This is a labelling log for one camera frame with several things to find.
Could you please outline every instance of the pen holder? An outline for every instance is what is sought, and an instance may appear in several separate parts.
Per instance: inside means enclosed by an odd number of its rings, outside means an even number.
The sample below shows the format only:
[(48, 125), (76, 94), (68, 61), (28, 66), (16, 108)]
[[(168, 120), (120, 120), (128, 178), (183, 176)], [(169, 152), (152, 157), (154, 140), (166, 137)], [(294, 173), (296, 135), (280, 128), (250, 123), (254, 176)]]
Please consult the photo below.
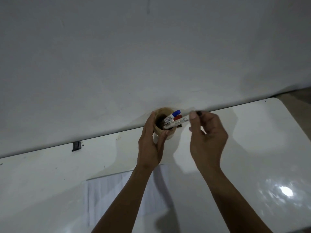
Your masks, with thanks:
[[(163, 132), (163, 130), (161, 128), (159, 128), (159, 124), (161, 123), (161, 121), (163, 121), (163, 119), (165, 119), (167, 116), (169, 116), (171, 113), (174, 112), (174, 110), (172, 110), (171, 108), (161, 108), (161, 109), (157, 109), (154, 111), (155, 112), (155, 120), (153, 122), (153, 131), (155, 133), (155, 135), (157, 137), (159, 137), (161, 135), (161, 133)], [(176, 131), (177, 127), (173, 127), (172, 129), (169, 130), (169, 134), (166, 138), (166, 140), (171, 139)]]

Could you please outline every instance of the white wall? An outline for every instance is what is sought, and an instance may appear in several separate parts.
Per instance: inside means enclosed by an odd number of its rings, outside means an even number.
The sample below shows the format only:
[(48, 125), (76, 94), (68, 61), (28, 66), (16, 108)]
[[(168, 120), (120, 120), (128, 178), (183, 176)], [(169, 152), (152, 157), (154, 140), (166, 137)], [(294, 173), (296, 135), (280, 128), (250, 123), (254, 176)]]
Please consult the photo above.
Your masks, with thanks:
[(311, 0), (1, 0), (0, 156), (311, 85)]

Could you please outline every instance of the fingernail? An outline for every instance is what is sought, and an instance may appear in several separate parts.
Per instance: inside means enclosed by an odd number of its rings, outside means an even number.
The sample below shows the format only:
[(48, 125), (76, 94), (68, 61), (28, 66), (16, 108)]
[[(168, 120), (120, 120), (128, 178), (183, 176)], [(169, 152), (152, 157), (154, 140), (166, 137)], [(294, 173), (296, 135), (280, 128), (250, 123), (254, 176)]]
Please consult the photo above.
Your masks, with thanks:
[(191, 112), (190, 112), (190, 115), (189, 115), (189, 118), (190, 118), (190, 119), (195, 119), (196, 117), (197, 117), (196, 112), (191, 111)]

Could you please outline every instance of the blue marker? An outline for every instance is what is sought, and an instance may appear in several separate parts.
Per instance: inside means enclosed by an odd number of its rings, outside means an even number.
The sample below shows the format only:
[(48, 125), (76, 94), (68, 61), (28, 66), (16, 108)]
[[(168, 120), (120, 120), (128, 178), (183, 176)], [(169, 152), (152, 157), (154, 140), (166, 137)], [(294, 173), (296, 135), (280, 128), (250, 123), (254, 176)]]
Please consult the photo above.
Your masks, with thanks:
[(171, 121), (174, 120), (174, 117), (176, 117), (178, 114), (180, 114), (180, 110), (176, 110), (175, 112), (171, 113), (169, 116), (167, 116), (163, 121), (164, 124), (168, 124)]

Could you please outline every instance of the blue marker cap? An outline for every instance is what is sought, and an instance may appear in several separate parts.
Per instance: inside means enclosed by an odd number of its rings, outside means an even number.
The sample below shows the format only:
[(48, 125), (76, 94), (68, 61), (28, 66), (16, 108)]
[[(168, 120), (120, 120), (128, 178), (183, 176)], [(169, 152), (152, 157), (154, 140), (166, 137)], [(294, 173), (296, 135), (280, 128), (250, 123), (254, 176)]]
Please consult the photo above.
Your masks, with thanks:
[(174, 113), (172, 113), (173, 117), (176, 117), (178, 114), (180, 114), (180, 110), (176, 110)]

